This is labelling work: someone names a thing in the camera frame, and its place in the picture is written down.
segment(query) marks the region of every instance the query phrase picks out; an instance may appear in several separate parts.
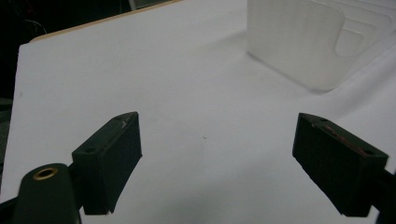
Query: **dark background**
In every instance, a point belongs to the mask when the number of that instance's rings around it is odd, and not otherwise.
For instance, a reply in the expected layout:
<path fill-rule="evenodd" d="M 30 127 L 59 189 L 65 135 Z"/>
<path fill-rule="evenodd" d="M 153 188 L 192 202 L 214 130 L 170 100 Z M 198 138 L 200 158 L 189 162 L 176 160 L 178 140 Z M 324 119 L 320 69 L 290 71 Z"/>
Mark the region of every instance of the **dark background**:
<path fill-rule="evenodd" d="M 136 0 L 136 6 L 165 1 Z M 128 0 L 0 0 L 0 98 L 13 98 L 20 45 L 45 33 L 130 10 Z"/>

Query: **white table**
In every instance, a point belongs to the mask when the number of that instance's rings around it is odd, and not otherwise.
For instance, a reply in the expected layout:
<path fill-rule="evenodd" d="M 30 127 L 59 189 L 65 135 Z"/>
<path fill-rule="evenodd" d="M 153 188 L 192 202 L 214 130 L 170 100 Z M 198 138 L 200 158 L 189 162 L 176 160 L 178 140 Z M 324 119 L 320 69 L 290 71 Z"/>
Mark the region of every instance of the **white table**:
<path fill-rule="evenodd" d="M 307 90 L 246 51 L 246 2 L 186 0 L 20 49 L 1 202 L 118 114 L 143 158 L 116 212 L 83 223 L 374 223 L 340 216 L 291 156 L 299 112 L 331 119 L 396 168 L 396 48 L 339 88 Z"/>

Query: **white surface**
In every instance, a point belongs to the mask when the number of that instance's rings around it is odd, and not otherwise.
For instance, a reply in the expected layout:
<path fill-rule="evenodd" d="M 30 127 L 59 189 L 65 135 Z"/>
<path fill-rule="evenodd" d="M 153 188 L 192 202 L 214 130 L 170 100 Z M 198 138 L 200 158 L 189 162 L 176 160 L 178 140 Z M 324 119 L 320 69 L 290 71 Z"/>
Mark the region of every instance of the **white surface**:
<path fill-rule="evenodd" d="M 396 43 L 382 43 L 396 10 L 345 1 L 248 0 L 248 51 L 309 88 L 337 87 Z"/>
<path fill-rule="evenodd" d="M 246 2 L 186 0 L 21 47 L 1 202 L 118 114 L 143 158 L 114 214 L 83 223 L 349 223 L 291 156 L 299 112 L 331 119 L 396 168 L 396 48 L 309 91 L 246 51 Z"/>

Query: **brass insert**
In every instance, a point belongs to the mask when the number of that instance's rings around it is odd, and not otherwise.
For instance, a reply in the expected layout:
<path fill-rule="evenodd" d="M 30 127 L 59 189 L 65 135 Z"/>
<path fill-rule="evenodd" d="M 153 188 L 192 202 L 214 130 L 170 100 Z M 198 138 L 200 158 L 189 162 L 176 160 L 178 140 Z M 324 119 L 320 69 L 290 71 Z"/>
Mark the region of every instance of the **brass insert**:
<path fill-rule="evenodd" d="M 45 180 L 45 179 L 55 176 L 56 173 L 58 173 L 58 169 L 56 169 L 54 167 L 45 168 L 45 169 L 42 169 L 39 172 L 35 173 L 35 175 L 33 175 L 33 179 Z"/>

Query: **white plastic container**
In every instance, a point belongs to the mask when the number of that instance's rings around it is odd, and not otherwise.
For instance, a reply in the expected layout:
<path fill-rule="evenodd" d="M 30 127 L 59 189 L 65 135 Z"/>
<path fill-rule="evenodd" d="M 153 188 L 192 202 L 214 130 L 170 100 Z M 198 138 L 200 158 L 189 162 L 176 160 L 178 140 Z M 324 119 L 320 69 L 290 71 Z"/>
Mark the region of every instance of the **white plastic container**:
<path fill-rule="evenodd" d="M 247 0 L 248 51 L 330 90 L 396 43 L 393 0 Z"/>

